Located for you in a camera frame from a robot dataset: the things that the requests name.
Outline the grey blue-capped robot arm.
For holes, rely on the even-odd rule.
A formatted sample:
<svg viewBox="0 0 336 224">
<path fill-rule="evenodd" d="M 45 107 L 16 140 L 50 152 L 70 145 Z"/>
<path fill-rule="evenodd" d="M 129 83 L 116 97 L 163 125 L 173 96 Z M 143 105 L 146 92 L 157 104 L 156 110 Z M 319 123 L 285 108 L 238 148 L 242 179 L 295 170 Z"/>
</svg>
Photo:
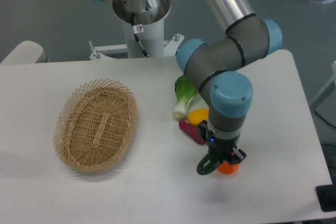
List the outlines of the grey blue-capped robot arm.
<svg viewBox="0 0 336 224">
<path fill-rule="evenodd" d="M 248 0 L 208 2 L 225 38 L 211 45 L 191 39 L 176 53 L 180 69 L 209 107 L 208 119 L 198 126 L 208 146 L 197 167 L 201 175 L 225 162 L 238 164 L 246 157 L 237 141 L 251 106 L 253 87 L 238 69 L 277 51 L 282 44 L 279 26 L 270 19 L 260 20 Z M 170 8 L 170 0 L 113 0 L 114 13 L 124 23 L 129 58 L 164 55 L 163 19 Z"/>
</svg>

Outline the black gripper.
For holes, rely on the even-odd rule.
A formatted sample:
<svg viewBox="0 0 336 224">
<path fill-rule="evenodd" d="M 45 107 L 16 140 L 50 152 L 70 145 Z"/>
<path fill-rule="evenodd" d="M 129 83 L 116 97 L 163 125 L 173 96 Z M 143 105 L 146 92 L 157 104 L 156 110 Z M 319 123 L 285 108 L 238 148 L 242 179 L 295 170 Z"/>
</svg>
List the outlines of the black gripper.
<svg viewBox="0 0 336 224">
<path fill-rule="evenodd" d="M 243 150 L 237 148 L 240 126 L 234 131 L 224 131 L 213 126 L 211 121 L 203 120 L 197 129 L 208 147 L 208 153 L 219 156 L 223 163 L 240 164 L 247 157 Z"/>
</svg>

